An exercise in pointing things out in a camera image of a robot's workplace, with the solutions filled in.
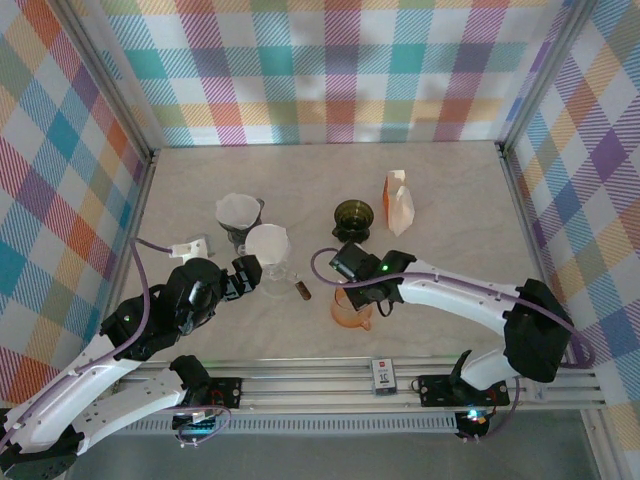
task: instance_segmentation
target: dark green glass bowl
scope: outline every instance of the dark green glass bowl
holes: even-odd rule
[[[347,200],[338,205],[333,219],[336,221],[332,232],[334,237],[342,243],[362,243],[371,234],[369,227],[373,223],[373,210],[362,200]]]

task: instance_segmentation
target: metal frame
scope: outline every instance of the metal frame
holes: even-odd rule
[[[72,2],[77,0],[58,1]],[[122,45],[120,45],[119,40],[116,38],[116,35],[110,26],[109,19],[107,18],[107,14],[102,8],[100,0],[82,1],[84,2],[84,6],[88,11],[89,16],[92,18],[95,26],[95,31],[92,32],[92,36],[96,38],[96,42],[98,42],[99,39],[109,48],[111,57],[118,70],[122,74],[127,89],[129,90],[128,94],[131,96],[132,101],[134,101],[140,108],[142,114],[148,122],[149,128],[147,129],[145,138],[152,146],[156,146],[158,148],[167,145],[163,129],[153,113],[151,105],[149,104],[149,101],[144,91],[142,90],[140,82],[137,80],[135,72],[133,71],[133,68],[129,63],[129,60],[127,59]]]
[[[69,0],[49,0],[49,5],[80,53],[83,64],[91,73],[98,90],[111,105],[116,118],[120,121],[134,147],[141,157],[150,162],[153,148],[147,142],[115,80],[109,74],[102,55],[97,51]]]
[[[517,188],[517,179],[509,165],[510,152],[512,150],[506,150],[506,146],[501,144],[496,144],[496,150],[531,259],[540,278],[549,284],[548,275],[543,268],[540,250],[532,234],[533,228],[526,215],[524,198]],[[631,480],[633,476],[624,456],[622,445],[613,429],[611,416],[606,409],[606,405],[599,409],[582,410],[581,415],[601,477],[611,480]]]
[[[511,130],[507,134],[504,145],[509,152],[518,143],[522,134],[531,123],[551,84],[558,76],[569,51],[596,7],[597,0],[575,1],[565,20],[558,38],[553,43],[544,60],[531,91],[524,99],[520,112],[516,116]]]
[[[394,358],[398,394],[375,396],[370,357],[229,360],[204,362],[212,377],[241,377],[242,398],[237,413],[253,414],[372,414],[466,411],[464,407],[424,408],[411,389],[419,375],[448,375],[457,356]],[[118,390],[153,378],[169,365],[146,362],[125,375]],[[507,381],[510,396],[515,381]],[[521,385],[518,408],[523,410],[598,409],[604,397],[592,372],[561,371],[546,391],[546,401],[535,401],[528,385]]]
[[[154,156],[151,158],[150,163],[145,166],[142,173],[140,193],[138,194],[138,200],[136,201],[136,206],[133,210],[131,221],[129,222],[129,225],[125,231],[125,238],[134,238],[138,236],[140,224],[142,223],[142,215],[144,214],[144,208],[147,204],[147,199],[149,198],[149,192],[151,192],[151,183],[156,172],[156,158],[157,153],[154,154]],[[116,265],[115,273],[113,275],[113,282],[111,283],[111,287],[109,288],[107,302],[105,304],[104,310],[101,312],[102,316],[104,316],[105,312],[115,311],[116,307],[120,303],[120,296],[122,295],[122,290],[124,289],[125,282],[127,281],[127,274],[129,272],[130,265],[131,250],[125,243],[122,254],[118,259],[118,264]]]

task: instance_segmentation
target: metal extrusion bar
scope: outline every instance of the metal extrusion bar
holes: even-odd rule
[[[145,139],[138,122],[127,106],[127,102],[120,93],[114,79],[108,73],[109,71],[104,64],[102,56],[96,50],[93,41],[82,25],[82,21],[69,4],[69,0],[49,0],[49,5],[80,53],[82,61],[93,76],[98,89],[113,108],[116,118],[122,124],[134,147],[147,162],[150,162],[153,149]]]
[[[515,148],[518,140],[520,140],[529,123],[531,123],[533,116],[542,103],[542,99],[562,68],[571,50],[571,46],[578,38],[580,32],[582,32],[597,3],[596,0],[573,2],[571,11],[560,29],[558,38],[549,49],[544,63],[538,72],[536,81],[525,98],[511,130],[507,134],[504,142],[506,151]]]
[[[534,236],[532,235],[533,227],[529,222],[529,217],[527,216],[527,212],[524,208],[524,199],[522,198],[522,194],[518,189],[518,181],[513,172],[513,168],[511,168],[511,165],[509,163],[510,159],[507,157],[507,152],[504,151],[504,144],[497,143],[496,151],[498,153],[500,166],[502,167],[502,172],[504,173],[504,178],[507,183],[507,188],[509,188],[509,193],[511,194],[511,199],[513,200],[513,206],[516,209],[516,216],[518,217],[518,222],[520,223],[522,237],[527,244],[527,250],[529,250],[529,257],[533,262],[533,266],[536,269],[538,278],[540,280],[543,280],[547,285],[551,285],[543,267],[540,250],[538,249],[538,246],[535,243]]]
[[[632,480],[634,477],[608,410],[585,410],[582,412],[582,421],[600,476],[612,480]]]
[[[375,396],[369,357],[277,359],[204,363],[212,377],[243,378],[240,408],[234,413],[255,414],[372,414],[464,411],[464,408],[423,408],[411,389],[418,375],[448,374],[456,357],[394,358],[398,394]],[[166,362],[147,362],[122,378],[119,389],[144,381],[166,368]],[[507,382],[510,396],[515,382]],[[592,372],[561,371],[536,400],[530,386],[521,385],[524,410],[598,409],[604,398]]]
[[[131,220],[129,221],[129,225],[127,226],[125,235],[126,239],[138,236],[140,224],[142,223],[144,207],[147,204],[147,198],[149,197],[149,192],[151,191],[151,182],[153,180],[153,175],[155,174],[155,169],[155,163],[149,163],[144,167],[144,171],[142,172],[141,177],[140,192],[138,193],[138,199],[136,201],[136,206],[133,209]],[[101,318],[104,317],[106,312],[113,312],[117,308],[120,302],[122,290],[124,289],[124,284],[127,280],[127,272],[129,272],[130,264],[131,249],[129,248],[129,245],[125,243],[122,254],[118,259],[118,264],[116,265],[115,273],[113,275],[113,281],[111,282],[111,288],[109,289],[109,295],[107,297],[107,302],[105,303],[104,311],[100,312]]]

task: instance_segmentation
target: paper coffee filter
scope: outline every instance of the paper coffee filter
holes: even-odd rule
[[[230,193],[216,202],[216,219],[230,227],[250,227],[259,214],[260,204],[249,195]]]
[[[289,251],[287,230],[278,225],[258,225],[247,235],[245,248],[248,255],[256,256],[260,265],[276,265],[286,259]]]

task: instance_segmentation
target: gray floor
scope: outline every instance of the gray floor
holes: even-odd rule
[[[168,436],[112,436],[78,459],[70,480],[599,478],[578,412],[519,412],[480,445],[452,435],[245,436],[180,449]]]

